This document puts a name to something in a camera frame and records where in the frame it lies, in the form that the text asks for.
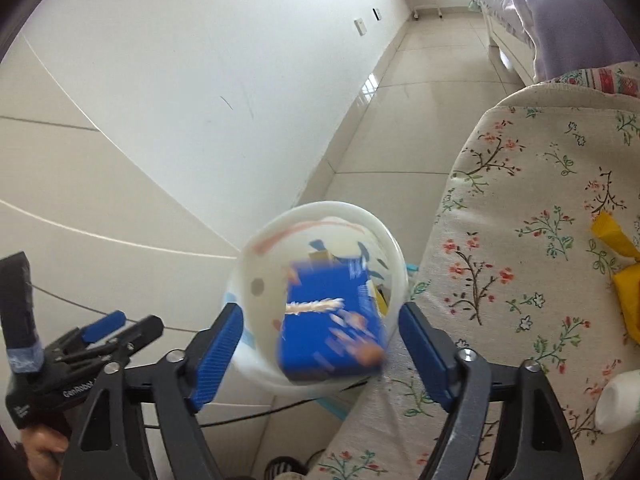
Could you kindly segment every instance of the silver screw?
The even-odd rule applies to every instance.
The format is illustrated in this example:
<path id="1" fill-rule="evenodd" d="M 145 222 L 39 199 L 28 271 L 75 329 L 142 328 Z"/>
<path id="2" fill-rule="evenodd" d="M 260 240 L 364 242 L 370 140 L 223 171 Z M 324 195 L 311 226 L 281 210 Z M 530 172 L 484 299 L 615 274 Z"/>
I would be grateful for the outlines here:
<path id="1" fill-rule="evenodd" d="M 523 362 L 524 367 L 529 370 L 529 372 L 539 372 L 542 370 L 542 366 L 538 361 L 534 361 L 533 359 L 527 359 Z"/>
<path id="2" fill-rule="evenodd" d="M 118 370 L 120 370 L 120 365 L 116 361 L 111 361 L 104 365 L 104 373 L 106 374 L 114 374 Z"/>
<path id="3" fill-rule="evenodd" d="M 476 358 L 478 357 L 478 354 L 474 352 L 471 348 L 463 348 L 458 352 L 458 356 L 463 361 L 470 363 L 476 360 Z"/>
<path id="4" fill-rule="evenodd" d="M 170 363 L 177 363 L 184 359 L 184 350 L 171 350 L 166 355 L 166 360 Z"/>

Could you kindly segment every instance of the bed frame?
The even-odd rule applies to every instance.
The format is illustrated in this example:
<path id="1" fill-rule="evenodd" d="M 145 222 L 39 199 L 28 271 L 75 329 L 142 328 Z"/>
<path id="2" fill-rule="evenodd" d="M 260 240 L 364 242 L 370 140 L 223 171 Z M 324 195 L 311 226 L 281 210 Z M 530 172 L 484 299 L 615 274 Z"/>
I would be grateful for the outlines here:
<path id="1" fill-rule="evenodd" d="M 533 59 L 535 51 L 526 43 L 523 43 L 514 35 L 507 32 L 504 26 L 495 18 L 490 16 L 484 7 L 482 16 L 486 31 L 489 34 L 489 45 L 497 46 L 504 55 L 511 61 L 515 71 L 518 73 L 526 86 L 534 84 Z"/>

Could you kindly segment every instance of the white bucket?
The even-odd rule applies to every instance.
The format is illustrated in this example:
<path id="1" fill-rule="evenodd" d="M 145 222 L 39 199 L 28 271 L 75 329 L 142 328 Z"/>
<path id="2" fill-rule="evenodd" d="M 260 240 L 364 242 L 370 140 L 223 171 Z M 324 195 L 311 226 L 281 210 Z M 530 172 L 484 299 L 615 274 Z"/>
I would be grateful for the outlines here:
<path id="1" fill-rule="evenodd" d="M 343 202 L 315 202 L 291 209 L 267 224 L 245 245 L 227 284 L 224 302 L 244 313 L 244 332 L 233 356 L 240 372 L 275 395 L 322 397 L 354 378 L 293 384 L 280 371 L 276 348 L 287 299 L 286 269 L 326 248 L 338 257 L 363 255 L 375 284 L 390 290 L 385 338 L 398 324 L 408 280 L 402 251 L 384 224 L 368 211 Z"/>

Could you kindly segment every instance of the human hand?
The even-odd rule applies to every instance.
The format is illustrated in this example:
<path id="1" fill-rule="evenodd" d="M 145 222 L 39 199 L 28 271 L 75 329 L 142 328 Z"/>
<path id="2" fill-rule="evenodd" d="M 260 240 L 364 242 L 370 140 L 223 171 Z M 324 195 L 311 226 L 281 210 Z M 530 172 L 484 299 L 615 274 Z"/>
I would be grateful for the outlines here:
<path id="1" fill-rule="evenodd" d="M 60 466 L 51 453 L 64 453 L 69 445 L 64 435 L 39 424 L 20 430 L 27 466 L 35 480 L 58 480 Z"/>

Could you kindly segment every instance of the floral fabric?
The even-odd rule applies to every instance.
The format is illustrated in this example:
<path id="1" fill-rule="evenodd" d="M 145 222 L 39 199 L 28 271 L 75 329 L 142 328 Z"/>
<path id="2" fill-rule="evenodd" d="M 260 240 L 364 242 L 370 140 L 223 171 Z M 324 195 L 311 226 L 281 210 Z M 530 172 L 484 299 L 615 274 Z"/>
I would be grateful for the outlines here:
<path id="1" fill-rule="evenodd" d="M 620 67 L 637 84 L 638 67 Z M 537 359 L 584 478 L 603 480 L 639 429 L 600 434 L 594 407 L 613 376 L 640 368 L 640 348 L 611 285 L 632 261 L 590 226 L 606 210 L 640 247 L 640 100 L 589 86 L 531 86 L 482 117 L 449 176 L 412 298 L 459 348 L 513 366 Z M 492 404 L 473 480 L 487 473 L 498 417 Z M 396 333 L 383 374 L 309 477 L 418 478 L 445 418 Z"/>

